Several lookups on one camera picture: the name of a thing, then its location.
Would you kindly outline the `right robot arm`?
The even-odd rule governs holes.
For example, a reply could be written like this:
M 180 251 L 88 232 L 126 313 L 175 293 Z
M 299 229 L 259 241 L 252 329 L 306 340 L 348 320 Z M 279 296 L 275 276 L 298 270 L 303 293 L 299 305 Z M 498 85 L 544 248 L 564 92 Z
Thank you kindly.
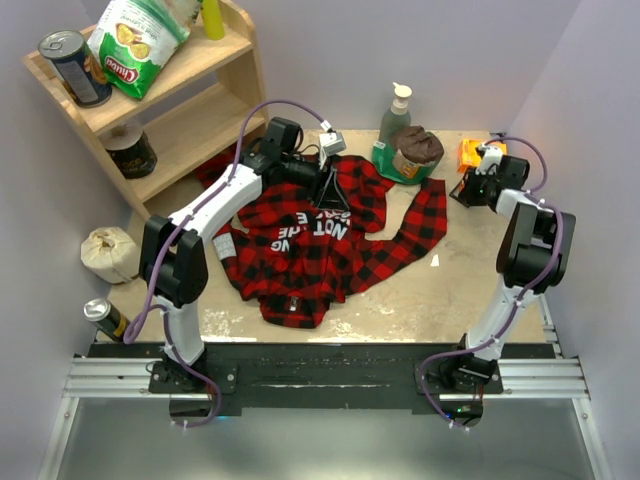
M 479 149 L 450 196 L 465 207 L 487 206 L 509 220 L 496 258 L 496 289 L 456 354 L 439 367 L 447 388 L 466 393 L 488 384 L 503 344 L 524 310 L 560 283 L 567 269 L 576 218 L 524 190 L 530 165 L 495 146 Z

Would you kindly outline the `black square frame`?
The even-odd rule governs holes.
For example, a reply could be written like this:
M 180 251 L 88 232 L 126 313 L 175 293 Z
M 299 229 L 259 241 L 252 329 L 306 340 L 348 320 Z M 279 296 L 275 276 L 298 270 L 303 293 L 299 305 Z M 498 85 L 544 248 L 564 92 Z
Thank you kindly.
M 459 204 L 463 205 L 465 208 L 469 208 L 470 204 L 468 201 L 468 195 L 465 192 L 466 183 L 468 180 L 468 174 L 465 173 L 460 181 L 454 186 L 454 188 L 449 192 L 449 197 Z

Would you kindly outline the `orange snack box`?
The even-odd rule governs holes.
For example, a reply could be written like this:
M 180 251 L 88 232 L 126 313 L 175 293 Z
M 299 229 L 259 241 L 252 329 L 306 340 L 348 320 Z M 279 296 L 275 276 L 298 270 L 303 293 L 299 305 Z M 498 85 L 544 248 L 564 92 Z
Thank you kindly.
M 480 163 L 480 157 L 476 153 L 476 148 L 481 143 L 488 143 L 493 146 L 500 147 L 503 150 L 504 155 L 507 154 L 507 146 L 501 141 L 463 139 L 458 149 L 458 173 L 465 173 L 468 169 L 476 168 L 478 166 L 478 164 Z

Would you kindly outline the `red black plaid shirt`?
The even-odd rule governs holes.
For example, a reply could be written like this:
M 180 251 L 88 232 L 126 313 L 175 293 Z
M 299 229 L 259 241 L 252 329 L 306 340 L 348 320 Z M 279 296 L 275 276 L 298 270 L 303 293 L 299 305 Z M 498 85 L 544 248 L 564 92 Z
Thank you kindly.
M 283 183 L 239 211 L 240 228 L 226 224 L 213 239 L 230 284 L 257 300 L 269 323 L 313 329 L 332 304 L 423 258 L 446 235 L 445 183 L 425 178 L 395 235 L 367 239 L 385 227 L 394 183 L 359 155 L 336 167 L 348 210 L 318 210 L 303 188 Z

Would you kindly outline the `black gold drink can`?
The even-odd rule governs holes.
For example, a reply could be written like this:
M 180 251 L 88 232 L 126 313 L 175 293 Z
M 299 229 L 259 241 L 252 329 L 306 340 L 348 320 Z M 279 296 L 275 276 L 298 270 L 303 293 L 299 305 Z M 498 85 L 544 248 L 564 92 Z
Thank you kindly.
M 96 298 L 83 306 L 83 314 L 87 321 L 104 333 L 109 339 L 123 343 L 124 334 L 130 320 L 106 298 Z

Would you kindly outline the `black paper-topped jar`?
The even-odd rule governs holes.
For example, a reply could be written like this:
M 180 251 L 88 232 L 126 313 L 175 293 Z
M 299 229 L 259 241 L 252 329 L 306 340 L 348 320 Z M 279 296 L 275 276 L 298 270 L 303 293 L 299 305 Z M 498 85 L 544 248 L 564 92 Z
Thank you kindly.
M 100 136 L 100 141 L 125 179 L 143 178 L 154 171 L 157 155 L 137 121 L 111 128 Z

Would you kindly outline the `green soap dispenser bottle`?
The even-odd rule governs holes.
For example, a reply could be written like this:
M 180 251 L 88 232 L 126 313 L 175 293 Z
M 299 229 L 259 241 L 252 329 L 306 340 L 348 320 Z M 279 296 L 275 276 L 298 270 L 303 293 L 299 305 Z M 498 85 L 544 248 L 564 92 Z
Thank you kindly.
M 383 114 L 378 136 L 378 141 L 384 144 L 389 144 L 394 134 L 411 125 L 409 99 L 412 89 L 397 82 L 393 82 L 392 85 L 394 99 Z

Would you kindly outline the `blue tin can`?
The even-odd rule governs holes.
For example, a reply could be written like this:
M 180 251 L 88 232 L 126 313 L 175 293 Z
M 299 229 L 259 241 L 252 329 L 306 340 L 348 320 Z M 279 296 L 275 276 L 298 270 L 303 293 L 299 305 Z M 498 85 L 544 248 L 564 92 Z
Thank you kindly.
M 77 105 L 96 107 L 110 99 L 111 85 L 79 31 L 52 32 L 40 41 L 38 51 Z

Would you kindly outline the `aluminium rail frame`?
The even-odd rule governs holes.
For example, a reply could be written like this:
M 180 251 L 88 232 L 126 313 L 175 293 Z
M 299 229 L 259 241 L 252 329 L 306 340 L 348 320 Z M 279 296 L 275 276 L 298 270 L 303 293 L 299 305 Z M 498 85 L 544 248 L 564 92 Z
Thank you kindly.
M 481 388 L 431 381 L 436 344 L 212 343 L 223 392 L 165 369 L 155 343 L 75 357 L 44 479 L 609 479 L 581 362 L 510 344 Z

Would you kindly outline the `green pouch with brown top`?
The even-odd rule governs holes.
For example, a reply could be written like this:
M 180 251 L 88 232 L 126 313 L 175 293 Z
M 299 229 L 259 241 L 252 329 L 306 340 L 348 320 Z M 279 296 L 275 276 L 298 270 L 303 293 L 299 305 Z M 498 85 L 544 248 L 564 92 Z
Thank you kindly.
M 440 139 L 422 126 L 405 127 L 387 142 L 376 141 L 372 163 L 387 179 L 405 185 L 421 183 L 429 177 L 444 156 Z

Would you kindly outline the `white cloth sack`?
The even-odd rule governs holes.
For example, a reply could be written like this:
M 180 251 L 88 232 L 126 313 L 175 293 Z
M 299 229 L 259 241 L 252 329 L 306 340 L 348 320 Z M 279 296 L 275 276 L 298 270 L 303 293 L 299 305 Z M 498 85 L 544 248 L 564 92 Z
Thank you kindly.
M 92 231 L 80 246 L 83 265 L 109 284 L 129 283 L 139 273 L 140 248 L 120 227 Z

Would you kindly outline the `yellow bottle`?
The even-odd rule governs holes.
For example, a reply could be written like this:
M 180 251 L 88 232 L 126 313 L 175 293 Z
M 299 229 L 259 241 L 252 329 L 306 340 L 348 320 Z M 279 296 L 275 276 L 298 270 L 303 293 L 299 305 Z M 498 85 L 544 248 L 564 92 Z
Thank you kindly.
M 211 40 L 221 40 L 225 30 L 218 1 L 203 0 L 201 16 L 206 36 Z

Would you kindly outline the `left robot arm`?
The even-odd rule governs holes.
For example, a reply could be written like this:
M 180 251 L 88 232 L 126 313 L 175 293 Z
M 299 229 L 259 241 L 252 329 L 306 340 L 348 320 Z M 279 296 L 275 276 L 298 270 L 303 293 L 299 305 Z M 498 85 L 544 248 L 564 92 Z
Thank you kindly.
M 206 243 L 273 185 L 302 187 L 318 209 L 347 209 L 332 164 L 345 150 L 345 140 L 328 123 L 321 127 L 317 158 L 309 162 L 298 146 L 300 125 L 274 118 L 263 136 L 238 149 L 231 165 L 204 193 L 168 217 L 153 215 L 146 221 L 139 275 L 147 294 L 136 324 L 142 326 L 151 311 L 160 310 L 165 334 L 162 365 L 183 391 L 208 390 L 212 382 L 197 306 L 209 278 Z

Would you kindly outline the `green chips bag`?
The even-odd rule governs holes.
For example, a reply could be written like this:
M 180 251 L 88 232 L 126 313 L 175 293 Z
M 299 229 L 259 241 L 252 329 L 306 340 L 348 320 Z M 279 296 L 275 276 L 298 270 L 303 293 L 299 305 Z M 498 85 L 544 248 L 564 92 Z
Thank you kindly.
M 189 38 L 201 3 L 190 0 L 113 0 L 88 46 L 107 80 L 141 100 L 175 51 Z

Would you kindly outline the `wooden shelf unit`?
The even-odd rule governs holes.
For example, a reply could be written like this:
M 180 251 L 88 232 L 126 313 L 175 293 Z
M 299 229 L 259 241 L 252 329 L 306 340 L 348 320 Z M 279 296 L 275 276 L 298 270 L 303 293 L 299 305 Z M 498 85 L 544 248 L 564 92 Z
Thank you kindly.
M 139 221 L 149 218 L 148 206 L 155 197 L 165 195 L 176 182 L 244 136 L 265 130 L 267 110 L 251 111 L 265 99 L 254 23 L 232 1 L 220 2 L 219 8 L 224 38 L 208 39 L 203 25 L 197 24 L 141 100 L 115 91 L 98 107 L 79 107 L 40 53 L 23 59 Z M 126 179 L 101 145 L 100 135 L 209 74 L 216 76 L 215 84 L 145 125 L 158 162 L 150 175 Z

